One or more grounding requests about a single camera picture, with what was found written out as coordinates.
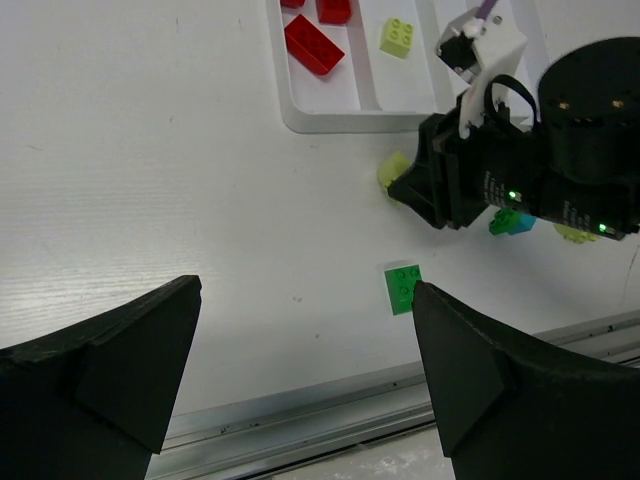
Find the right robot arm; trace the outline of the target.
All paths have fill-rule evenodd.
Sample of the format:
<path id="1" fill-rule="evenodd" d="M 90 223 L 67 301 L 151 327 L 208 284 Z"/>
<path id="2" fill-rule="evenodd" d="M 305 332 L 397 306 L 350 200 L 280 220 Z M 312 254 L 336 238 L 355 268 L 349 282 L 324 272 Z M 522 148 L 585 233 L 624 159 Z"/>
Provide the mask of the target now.
<path id="1" fill-rule="evenodd" d="M 388 195 L 437 229 L 491 206 L 612 240 L 639 230 L 639 41 L 606 39 L 557 60 L 536 92 L 496 74 L 479 89 L 481 123 L 462 112 L 419 128 L 418 151 Z"/>

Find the lime lego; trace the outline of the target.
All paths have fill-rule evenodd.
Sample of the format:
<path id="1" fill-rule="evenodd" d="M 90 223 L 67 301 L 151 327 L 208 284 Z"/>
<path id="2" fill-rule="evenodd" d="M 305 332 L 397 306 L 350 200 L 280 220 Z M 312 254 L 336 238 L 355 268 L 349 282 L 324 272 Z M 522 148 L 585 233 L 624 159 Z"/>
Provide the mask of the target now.
<path id="1" fill-rule="evenodd" d="M 383 26 L 379 49 L 396 58 L 405 59 L 412 48 L 413 34 L 414 27 L 411 23 L 390 17 Z"/>
<path id="2" fill-rule="evenodd" d="M 566 225 L 554 224 L 554 229 L 564 240 L 575 244 L 595 242 L 599 239 L 595 234 L 571 228 Z"/>

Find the lime sloped lego brick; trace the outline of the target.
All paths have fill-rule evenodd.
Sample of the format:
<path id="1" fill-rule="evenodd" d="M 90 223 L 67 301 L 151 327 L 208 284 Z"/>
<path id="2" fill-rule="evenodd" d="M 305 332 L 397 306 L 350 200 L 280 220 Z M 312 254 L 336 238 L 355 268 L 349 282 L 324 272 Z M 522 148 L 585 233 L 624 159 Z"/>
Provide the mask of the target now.
<path id="1" fill-rule="evenodd" d="M 392 198 L 388 192 L 391 184 L 404 175 L 411 167 L 412 162 L 400 151 L 396 151 L 385 159 L 377 168 L 377 180 L 383 193 L 394 205 L 400 202 Z"/>

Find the red flower cylinder lego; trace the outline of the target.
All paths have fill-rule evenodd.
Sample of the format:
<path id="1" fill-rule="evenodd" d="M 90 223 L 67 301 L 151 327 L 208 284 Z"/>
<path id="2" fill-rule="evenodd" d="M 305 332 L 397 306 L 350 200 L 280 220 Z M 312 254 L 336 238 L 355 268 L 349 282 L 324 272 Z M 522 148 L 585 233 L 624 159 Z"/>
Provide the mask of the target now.
<path id="1" fill-rule="evenodd" d="M 280 0 L 280 5 L 285 8 L 298 9 L 302 8 L 305 0 Z"/>

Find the red studded lego brick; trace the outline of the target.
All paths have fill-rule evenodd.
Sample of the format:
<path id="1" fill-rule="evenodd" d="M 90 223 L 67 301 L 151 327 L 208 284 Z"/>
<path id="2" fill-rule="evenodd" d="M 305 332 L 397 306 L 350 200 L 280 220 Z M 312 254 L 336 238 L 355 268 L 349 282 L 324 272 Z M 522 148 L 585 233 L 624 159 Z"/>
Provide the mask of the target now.
<path id="1" fill-rule="evenodd" d="M 317 0 L 316 12 L 321 23 L 330 25 L 347 24 L 352 15 L 350 0 Z"/>

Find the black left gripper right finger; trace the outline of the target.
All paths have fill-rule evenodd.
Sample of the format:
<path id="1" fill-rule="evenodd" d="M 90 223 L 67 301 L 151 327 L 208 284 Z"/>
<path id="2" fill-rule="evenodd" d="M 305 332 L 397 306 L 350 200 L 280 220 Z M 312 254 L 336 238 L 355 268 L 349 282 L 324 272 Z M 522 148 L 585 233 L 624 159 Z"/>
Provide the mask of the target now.
<path id="1" fill-rule="evenodd" d="M 413 319 L 444 455 L 459 479 L 635 479 L 639 373 L 523 333 L 433 284 Z"/>

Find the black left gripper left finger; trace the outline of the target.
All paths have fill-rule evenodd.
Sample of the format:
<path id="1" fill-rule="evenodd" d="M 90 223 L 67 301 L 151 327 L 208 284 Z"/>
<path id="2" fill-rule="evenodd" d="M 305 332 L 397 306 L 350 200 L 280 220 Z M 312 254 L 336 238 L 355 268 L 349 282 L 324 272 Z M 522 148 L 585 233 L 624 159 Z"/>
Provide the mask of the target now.
<path id="1" fill-rule="evenodd" d="M 2 478 L 144 478 L 168 431 L 201 288 L 180 276 L 2 349 Z"/>

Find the red sloped lego brick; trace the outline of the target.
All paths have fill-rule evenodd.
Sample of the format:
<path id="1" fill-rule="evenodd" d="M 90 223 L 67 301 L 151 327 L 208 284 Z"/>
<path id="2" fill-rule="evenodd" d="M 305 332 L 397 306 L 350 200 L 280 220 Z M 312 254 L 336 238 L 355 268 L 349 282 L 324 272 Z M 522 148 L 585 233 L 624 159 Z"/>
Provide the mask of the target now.
<path id="1" fill-rule="evenodd" d="M 304 15 L 284 28 L 288 52 L 316 76 L 329 75 L 345 53 Z"/>

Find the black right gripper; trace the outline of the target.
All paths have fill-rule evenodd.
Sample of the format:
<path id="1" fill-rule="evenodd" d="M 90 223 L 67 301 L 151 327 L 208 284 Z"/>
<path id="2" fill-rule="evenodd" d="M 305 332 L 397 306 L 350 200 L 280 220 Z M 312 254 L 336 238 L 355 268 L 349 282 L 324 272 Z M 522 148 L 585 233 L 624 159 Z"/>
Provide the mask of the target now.
<path id="1" fill-rule="evenodd" d="M 388 192 L 436 229 L 468 227 L 490 206 L 545 218 L 548 153 L 538 135 L 490 125 L 462 140 L 451 117 L 433 116 L 420 125 L 410 169 Z"/>

